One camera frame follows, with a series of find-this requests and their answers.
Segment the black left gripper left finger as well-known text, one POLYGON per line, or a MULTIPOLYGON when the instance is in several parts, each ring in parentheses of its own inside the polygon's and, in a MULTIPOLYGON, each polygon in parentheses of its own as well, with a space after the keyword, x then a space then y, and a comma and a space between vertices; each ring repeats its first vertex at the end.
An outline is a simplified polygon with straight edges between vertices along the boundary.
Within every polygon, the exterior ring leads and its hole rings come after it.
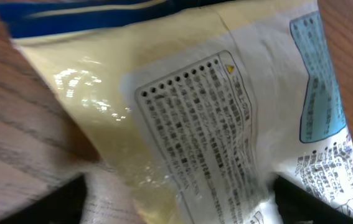
POLYGON ((0 219, 0 224, 79 224, 87 199, 87 183, 80 174, 38 201, 0 219))

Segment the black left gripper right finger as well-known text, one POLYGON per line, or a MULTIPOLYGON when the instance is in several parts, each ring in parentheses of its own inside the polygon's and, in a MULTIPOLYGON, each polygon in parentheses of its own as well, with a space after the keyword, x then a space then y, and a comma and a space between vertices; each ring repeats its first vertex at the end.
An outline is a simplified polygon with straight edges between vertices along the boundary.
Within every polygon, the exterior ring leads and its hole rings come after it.
POLYGON ((353 224, 353 218, 333 209, 282 176, 275 179, 273 190, 283 223, 353 224))

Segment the cream blue snack bag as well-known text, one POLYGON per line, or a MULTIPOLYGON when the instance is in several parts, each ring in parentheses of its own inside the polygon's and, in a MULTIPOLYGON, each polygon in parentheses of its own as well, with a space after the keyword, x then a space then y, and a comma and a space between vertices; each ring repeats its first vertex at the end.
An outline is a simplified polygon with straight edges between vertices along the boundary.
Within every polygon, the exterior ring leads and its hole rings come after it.
POLYGON ((317 1, 0 2, 16 49, 147 223, 283 223, 282 176, 353 218, 317 1))

